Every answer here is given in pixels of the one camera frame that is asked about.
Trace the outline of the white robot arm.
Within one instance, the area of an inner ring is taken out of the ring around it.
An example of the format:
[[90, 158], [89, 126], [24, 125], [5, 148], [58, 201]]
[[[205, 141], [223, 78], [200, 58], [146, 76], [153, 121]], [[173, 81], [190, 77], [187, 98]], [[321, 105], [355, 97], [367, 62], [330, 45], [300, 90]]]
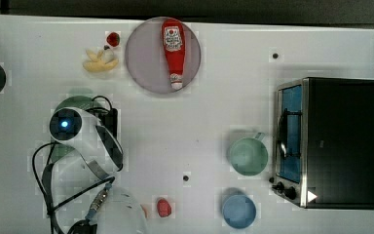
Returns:
[[53, 143], [71, 152], [45, 167], [45, 201], [56, 234], [147, 234], [145, 211], [115, 183], [124, 167], [119, 141], [99, 118], [77, 107], [54, 112]]

